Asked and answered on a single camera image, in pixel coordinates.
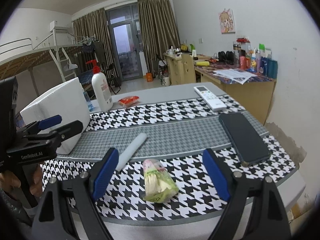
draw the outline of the white tube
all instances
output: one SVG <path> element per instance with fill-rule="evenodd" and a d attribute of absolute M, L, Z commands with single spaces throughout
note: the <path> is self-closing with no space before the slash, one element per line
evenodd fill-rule
<path fill-rule="evenodd" d="M 124 152 L 119 156 L 119 162 L 116 167 L 117 171 L 121 171 L 122 168 L 126 165 L 126 163 L 130 160 L 132 155 L 136 152 L 136 150 L 144 143 L 147 135 L 145 133 L 140 133 L 133 141 L 129 144 L 129 146 L 124 150 Z"/>

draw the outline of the tiled floor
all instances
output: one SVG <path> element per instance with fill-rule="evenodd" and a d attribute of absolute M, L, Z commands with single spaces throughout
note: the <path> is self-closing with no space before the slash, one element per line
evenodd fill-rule
<path fill-rule="evenodd" d="M 157 87 L 161 87 L 160 79 L 154 79 L 152 82 L 147 82 L 145 78 L 138 78 L 122 82 L 121 90 L 118 94 Z"/>

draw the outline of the hanging clothes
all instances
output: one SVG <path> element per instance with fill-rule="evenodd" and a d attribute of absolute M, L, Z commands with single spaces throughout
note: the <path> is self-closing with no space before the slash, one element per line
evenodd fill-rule
<path fill-rule="evenodd" d="M 100 64 L 104 64 L 107 67 L 107 59 L 105 54 L 106 52 L 104 50 L 102 41 L 94 41 L 93 45 L 98 61 L 100 62 Z"/>
<path fill-rule="evenodd" d="M 92 52 L 94 52 L 94 44 L 93 44 L 93 42 L 90 42 L 89 45 L 82 44 L 82 50 L 83 50 L 83 52 L 85 52 L 85 53 L 92 53 Z"/>

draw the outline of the red snack packet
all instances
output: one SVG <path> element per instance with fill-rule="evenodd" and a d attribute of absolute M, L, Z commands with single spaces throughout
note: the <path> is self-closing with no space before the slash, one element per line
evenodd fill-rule
<path fill-rule="evenodd" d="M 129 96 L 129 97 L 120 99 L 118 102 L 122 107 L 128 107 L 136 103 L 138 100 L 139 100 L 139 97 L 137 96 Z"/>

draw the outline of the small blue bottle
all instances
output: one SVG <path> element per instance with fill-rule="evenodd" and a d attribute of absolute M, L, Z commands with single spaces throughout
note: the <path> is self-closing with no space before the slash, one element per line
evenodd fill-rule
<path fill-rule="evenodd" d="M 83 90 L 83 95 L 84 95 L 85 100 L 87 101 L 89 111 L 92 112 L 94 107 L 93 107 L 93 104 L 91 103 L 91 100 L 90 100 L 88 93 Z"/>

